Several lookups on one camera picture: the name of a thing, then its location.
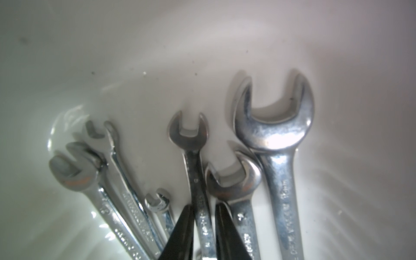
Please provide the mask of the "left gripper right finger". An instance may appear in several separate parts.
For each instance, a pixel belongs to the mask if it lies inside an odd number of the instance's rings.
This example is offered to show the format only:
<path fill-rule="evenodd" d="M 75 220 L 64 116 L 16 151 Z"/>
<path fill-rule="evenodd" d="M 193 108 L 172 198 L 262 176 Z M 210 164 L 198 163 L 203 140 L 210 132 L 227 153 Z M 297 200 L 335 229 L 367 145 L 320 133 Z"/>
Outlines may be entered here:
<path fill-rule="evenodd" d="M 251 260 L 224 203 L 215 206 L 218 260 Z"/>

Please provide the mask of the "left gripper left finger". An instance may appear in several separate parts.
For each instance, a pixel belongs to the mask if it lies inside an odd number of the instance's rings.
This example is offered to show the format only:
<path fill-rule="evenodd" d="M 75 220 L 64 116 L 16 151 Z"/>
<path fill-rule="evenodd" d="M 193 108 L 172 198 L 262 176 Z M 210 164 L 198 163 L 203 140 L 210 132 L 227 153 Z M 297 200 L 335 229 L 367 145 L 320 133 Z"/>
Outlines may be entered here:
<path fill-rule="evenodd" d="M 159 260 L 192 260 L 195 214 L 192 205 L 186 205 L 175 225 Z"/>

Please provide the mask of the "silver combination wrench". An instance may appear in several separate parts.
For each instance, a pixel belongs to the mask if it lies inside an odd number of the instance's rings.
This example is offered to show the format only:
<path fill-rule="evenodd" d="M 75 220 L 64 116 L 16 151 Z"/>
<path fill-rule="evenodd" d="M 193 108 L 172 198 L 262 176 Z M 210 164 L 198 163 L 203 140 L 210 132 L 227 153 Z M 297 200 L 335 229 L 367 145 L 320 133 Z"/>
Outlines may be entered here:
<path fill-rule="evenodd" d="M 251 199 L 262 181 L 262 170 L 259 164 L 245 152 L 236 150 L 235 155 L 241 168 L 226 176 L 226 181 L 219 176 L 211 163 L 207 164 L 205 169 L 206 187 L 210 195 L 225 202 L 229 207 L 233 222 L 248 255 L 253 260 L 260 260 L 261 253 Z"/>

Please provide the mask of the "small silver wrench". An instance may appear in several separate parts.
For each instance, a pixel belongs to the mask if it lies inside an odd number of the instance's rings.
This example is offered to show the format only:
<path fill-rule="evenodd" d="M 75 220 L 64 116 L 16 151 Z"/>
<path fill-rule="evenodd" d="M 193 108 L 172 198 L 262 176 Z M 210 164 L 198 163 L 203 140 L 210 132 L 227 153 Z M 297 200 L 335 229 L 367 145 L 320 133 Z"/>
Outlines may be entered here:
<path fill-rule="evenodd" d="M 203 113 L 199 114 L 198 126 L 194 130 L 183 128 L 183 113 L 178 111 L 170 120 L 167 127 L 169 140 L 175 144 L 182 153 L 188 185 L 191 195 L 191 204 L 194 209 L 195 223 L 200 243 L 201 258 L 203 260 L 216 260 L 216 240 L 211 220 L 210 201 L 206 193 L 205 175 L 200 152 L 208 138 L 208 123 Z"/>

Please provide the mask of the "large silver wrench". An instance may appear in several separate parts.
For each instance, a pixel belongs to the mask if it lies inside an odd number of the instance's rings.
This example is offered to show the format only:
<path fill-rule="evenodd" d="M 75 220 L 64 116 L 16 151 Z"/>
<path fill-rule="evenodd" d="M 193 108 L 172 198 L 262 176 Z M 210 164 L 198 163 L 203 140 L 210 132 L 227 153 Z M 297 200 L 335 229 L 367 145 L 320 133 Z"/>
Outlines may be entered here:
<path fill-rule="evenodd" d="M 233 130 L 262 167 L 282 259 L 303 260 L 294 157 L 314 119 L 312 88 L 302 73 L 296 73 L 287 116 L 278 120 L 253 115 L 252 90 L 252 78 L 247 76 L 234 97 Z"/>

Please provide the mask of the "white plastic storage box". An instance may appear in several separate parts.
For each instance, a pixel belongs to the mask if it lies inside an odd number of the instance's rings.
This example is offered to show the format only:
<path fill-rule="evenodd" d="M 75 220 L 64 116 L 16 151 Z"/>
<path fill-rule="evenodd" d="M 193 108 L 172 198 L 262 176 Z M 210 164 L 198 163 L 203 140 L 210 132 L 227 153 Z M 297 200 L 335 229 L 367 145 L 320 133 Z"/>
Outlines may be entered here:
<path fill-rule="evenodd" d="M 416 257 L 415 1 L 2 1 L 1 259 L 127 260 L 86 196 L 48 162 L 111 121 L 133 183 L 190 203 L 172 116 L 202 158 L 239 168 L 232 103 L 253 80 L 253 113 L 278 118 L 302 73 L 315 117 L 296 150 L 308 260 Z"/>

